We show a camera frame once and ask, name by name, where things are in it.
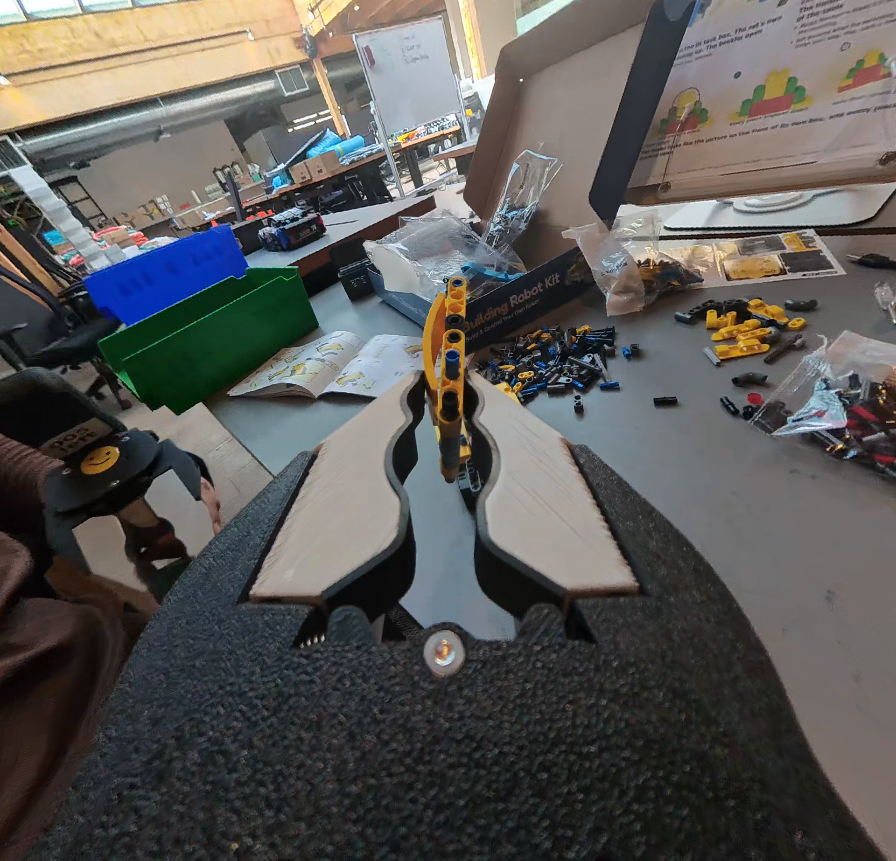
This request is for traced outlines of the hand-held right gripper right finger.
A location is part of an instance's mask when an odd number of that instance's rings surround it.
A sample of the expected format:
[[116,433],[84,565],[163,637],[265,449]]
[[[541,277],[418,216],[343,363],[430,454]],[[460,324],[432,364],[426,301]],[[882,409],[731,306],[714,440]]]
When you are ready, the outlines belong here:
[[476,502],[476,577],[493,600],[637,595],[641,587],[572,445],[482,376],[472,428],[490,468]]

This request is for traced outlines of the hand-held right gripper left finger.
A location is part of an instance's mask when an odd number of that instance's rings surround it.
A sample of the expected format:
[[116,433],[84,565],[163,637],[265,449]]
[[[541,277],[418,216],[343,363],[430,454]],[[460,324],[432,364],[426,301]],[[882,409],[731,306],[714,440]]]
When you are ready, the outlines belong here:
[[319,443],[260,557],[252,603],[389,609],[407,593],[416,545],[404,483],[424,395],[413,371]]

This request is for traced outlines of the yellow brick assembly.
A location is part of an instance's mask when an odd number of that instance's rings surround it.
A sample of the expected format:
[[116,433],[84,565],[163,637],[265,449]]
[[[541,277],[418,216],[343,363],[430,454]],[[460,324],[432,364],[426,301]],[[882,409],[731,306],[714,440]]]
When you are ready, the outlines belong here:
[[454,483],[469,460],[469,440],[464,419],[466,385],[467,281],[447,279],[424,323],[422,353],[430,415],[440,454],[440,471]]

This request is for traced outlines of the person's left forearm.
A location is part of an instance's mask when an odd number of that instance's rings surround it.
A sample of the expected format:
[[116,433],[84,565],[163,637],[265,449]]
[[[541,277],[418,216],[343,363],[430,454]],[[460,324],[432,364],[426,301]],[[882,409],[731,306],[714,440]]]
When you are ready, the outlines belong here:
[[47,547],[46,485],[61,462],[1,436],[1,531],[30,549]]

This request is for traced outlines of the grey desk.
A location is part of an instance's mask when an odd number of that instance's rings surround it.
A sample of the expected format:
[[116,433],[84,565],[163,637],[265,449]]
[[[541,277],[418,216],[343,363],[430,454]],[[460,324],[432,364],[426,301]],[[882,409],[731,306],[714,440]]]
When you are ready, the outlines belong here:
[[[879,273],[760,290],[772,303],[812,299],[807,345],[843,330],[893,340],[872,297]],[[753,361],[715,368],[709,334],[683,326],[684,295],[613,318],[622,345],[643,356],[609,368],[615,394],[588,392],[529,407],[571,443],[587,444],[681,531],[711,564],[771,656],[800,725],[829,780],[881,851],[894,859],[894,484],[830,459],[794,439],[772,439],[723,410],[743,403],[731,384],[745,371],[778,385],[800,356],[766,369]],[[655,408],[657,396],[678,406]],[[355,398],[230,398],[205,402],[272,475],[310,450],[362,406]],[[511,618],[479,589],[472,518],[438,471],[433,430],[418,431],[420,461],[407,489],[417,540],[414,582],[401,604],[421,625],[452,621],[480,638],[510,635]]]

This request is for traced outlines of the open instruction booklet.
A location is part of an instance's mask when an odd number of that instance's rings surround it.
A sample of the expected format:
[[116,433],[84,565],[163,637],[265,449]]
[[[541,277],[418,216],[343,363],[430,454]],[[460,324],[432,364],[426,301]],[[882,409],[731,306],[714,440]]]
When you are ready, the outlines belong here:
[[362,340],[354,333],[335,331],[281,350],[231,387],[228,396],[375,399],[422,369],[420,337],[379,334]]

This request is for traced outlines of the pile of small bricks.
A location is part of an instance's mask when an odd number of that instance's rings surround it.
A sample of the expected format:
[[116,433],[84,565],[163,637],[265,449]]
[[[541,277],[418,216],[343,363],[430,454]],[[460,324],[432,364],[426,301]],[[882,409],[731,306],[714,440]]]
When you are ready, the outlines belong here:
[[618,350],[614,326],[547,326],[491,346],[475,372],[523,406],[542,396],[569,396],[581,406],[591,390],[621,390],[609,372]]

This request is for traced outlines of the black office chair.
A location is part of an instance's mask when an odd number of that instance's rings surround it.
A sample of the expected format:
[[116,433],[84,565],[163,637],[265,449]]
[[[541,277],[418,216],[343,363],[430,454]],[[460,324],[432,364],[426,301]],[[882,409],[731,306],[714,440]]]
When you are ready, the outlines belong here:
[[48,290],[2,267],[2,361],[15,372],[42,368],[60,373],[89,365],[96,378],[86,390],[102,400],[108,389],[121,410],[132,403],[123,397],[124,386],[106,361],[100,343],[120,329],[118,318],[84,318],[66,307]]

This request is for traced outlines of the green plastic bin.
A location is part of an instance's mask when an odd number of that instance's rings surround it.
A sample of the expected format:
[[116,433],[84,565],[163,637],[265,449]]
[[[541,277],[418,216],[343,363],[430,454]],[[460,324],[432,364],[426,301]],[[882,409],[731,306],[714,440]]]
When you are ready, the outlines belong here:
[[250,268],[118,330],[98,347],[144,405],[179,415],[317,327],[297,268]]

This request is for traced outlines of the blue plastic bin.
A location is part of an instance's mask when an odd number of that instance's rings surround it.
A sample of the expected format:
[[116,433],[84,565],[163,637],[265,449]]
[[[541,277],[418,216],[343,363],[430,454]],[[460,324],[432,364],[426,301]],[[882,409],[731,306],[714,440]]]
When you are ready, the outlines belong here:
[[98,313],[132,326],[248,268],[227,225],[111,264],[84,277]]

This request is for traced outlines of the clear bag of bricks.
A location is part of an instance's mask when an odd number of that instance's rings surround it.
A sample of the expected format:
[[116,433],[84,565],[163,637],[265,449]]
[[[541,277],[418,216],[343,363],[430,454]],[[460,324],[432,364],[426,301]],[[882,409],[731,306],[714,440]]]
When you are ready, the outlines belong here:
[[659,247],[662,217],[653,210],[562,231],[584,256],[611,318],[639,313],[661,297],[704,283],[700,269]]

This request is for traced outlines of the cluster of yellow bricks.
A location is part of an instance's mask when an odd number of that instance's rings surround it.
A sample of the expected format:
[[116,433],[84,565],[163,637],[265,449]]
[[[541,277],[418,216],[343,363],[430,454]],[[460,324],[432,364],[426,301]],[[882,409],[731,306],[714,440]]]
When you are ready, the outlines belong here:
[[710,333],[703,355],[715,367],[759,356],[773,365],[805,348],[805,315],[818,307],[817,299],[787,299],[783,305],[762,298],[707,299],[676,311],[674,319],[683,326],[703,326]]

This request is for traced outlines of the clear plastic bags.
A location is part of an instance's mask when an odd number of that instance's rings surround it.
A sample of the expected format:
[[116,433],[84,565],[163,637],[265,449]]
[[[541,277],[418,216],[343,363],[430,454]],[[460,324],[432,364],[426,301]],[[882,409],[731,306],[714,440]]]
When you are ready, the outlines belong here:
[[455,277],[467,280],[473,297],[514,282],[527,272],[514,246],[562,167],[552,155],[524,150],[481,232],[450,213],[433,211],[408,219],[381,240],[366,240],[367,260],[388,292],[426,301],[434,300]]

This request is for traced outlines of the grey side table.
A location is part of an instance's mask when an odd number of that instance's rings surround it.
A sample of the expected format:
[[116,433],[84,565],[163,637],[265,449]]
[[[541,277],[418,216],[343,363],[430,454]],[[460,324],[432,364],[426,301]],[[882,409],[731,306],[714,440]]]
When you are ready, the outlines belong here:
[[419,217],[434,209],[434,195],[430,194],[324,215],[326,230],[316,240],[296,250],[254,251],[245,259],[249,268],[296,270],[308,295],[314,296],[339,281],[338,268],[349,254],[339,248],[348,246],[351,252],[362,253],[365,241],[380,240],[397,230],[403,218]]

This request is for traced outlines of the red black small bricks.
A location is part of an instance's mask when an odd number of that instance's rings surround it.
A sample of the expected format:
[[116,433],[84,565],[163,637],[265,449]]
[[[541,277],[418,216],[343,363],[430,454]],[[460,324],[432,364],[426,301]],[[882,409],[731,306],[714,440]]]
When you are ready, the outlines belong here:
[[895,480],[895,345],[852,331],[804,355],[750,423]]

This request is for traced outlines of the sticker sheet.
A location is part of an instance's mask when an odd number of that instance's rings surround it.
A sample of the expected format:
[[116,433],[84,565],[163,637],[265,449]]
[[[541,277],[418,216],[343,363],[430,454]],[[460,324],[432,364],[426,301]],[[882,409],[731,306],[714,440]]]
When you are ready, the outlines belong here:
[[842,276],[846,271],[813,229],[733,240],[663,244],[661,251],[700,275],[696,289],[740,288]]

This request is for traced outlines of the background work tables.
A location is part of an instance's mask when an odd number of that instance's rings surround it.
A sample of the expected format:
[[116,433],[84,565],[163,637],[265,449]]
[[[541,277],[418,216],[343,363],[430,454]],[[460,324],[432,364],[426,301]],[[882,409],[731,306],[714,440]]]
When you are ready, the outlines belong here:
[[389,149],[374,137],[354,136],[339,143],[315,144],[334,138],[330,131],[313,136],[286,162],[263,174],[269,198],[306,194],[313,206],[325,208],[390,202],[398,195],[455,177],[464,151],[464,129],[455,118],[441,118],[422,128],[397,134]]

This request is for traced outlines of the open brown cardboard box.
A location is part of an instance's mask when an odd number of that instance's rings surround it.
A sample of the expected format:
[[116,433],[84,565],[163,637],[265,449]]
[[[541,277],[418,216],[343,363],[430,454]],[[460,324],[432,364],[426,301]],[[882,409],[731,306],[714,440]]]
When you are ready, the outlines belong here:
[[529,150],[558,173],[515,248],[528,269],[573,249],[571,227],[598,220],[589,192],[644,30],[662,0],[577,0],[501,51],[464,199],[482,222],[496,211],[511,166]]

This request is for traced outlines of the whiteboard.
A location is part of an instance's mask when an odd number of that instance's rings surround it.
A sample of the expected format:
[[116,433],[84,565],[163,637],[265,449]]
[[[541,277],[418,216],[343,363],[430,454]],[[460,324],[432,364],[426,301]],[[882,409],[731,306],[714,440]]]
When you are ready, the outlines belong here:
[[352,40],[387,137],[464,115],[442,17],[357,32]]

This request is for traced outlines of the silver ventilation duct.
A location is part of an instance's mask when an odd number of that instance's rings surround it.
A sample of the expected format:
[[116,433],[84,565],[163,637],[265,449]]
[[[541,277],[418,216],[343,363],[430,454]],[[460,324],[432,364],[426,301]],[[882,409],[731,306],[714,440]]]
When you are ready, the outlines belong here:
[[157,142],[176,133],[225,120],[257,105],[284,104],[320,91],[308,64],[262,72],[137,103],[7,131],[17,152],[50,168],[93,161],[120,148]]

